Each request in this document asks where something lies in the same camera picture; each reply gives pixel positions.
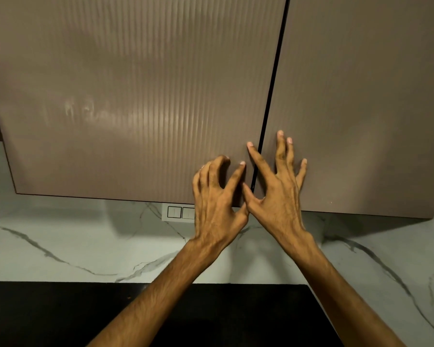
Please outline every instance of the ribbed cabinet door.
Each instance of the ribbed cabinet door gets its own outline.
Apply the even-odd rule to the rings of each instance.
[[[278,129],[309,162],[302,209],[432,217],[434,0],[291,0],[271,163]]]
[[[285,0],[0,0],[0,125],[19,193],[192,203],[253,169]]]

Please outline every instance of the fluted panel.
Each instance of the fluted panel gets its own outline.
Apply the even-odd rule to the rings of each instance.
[[[0,124],[20,193],[192,203],[253,169],[285,0],[0,0]]]
[[[434,0],[291,0],[271,162],[278,129],[309,161],[302,209],[432,217]]]

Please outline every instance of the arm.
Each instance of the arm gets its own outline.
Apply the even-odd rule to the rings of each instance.
[[[193,178],[195,237],[186,243],[159,276],[89,344],[149,346],[183,292],[220,255],[248,222],[246,205],[235,213],[233,193],[243,174],[242,162],[225,189],[219,186],[219,156]]]
[[[266,197],[257,199],[243,184],[249,212],[277,239],[294,260],[323,305],[339,337],[346,346],[404,346],[395,333],[365,303],[323,255],[302,223],[299,190],[307,170],[303,160],[299,174],[293,169],[292,139],[277,135],[274,174],[252,143],[248,150],[267,185]]]

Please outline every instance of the white marble wall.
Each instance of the white marble wall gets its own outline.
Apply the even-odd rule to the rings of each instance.
[[[154,203],[16,195],[0,143],[0,280],[150,282],[193,235]],[[434,346],[434,219],[303,214],[339,272],[409,346]],[[197,280],[304,284],[251,218]]]

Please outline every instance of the forearm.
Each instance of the forearm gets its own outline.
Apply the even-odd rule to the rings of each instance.
[[[302,250],[288,246],[346,346],[404,346],[395,333],[336,271],[309,233]]]
[[[89,344],[149,346],[186,288],[215,260],[209,246],[190,240],[161,274]]]

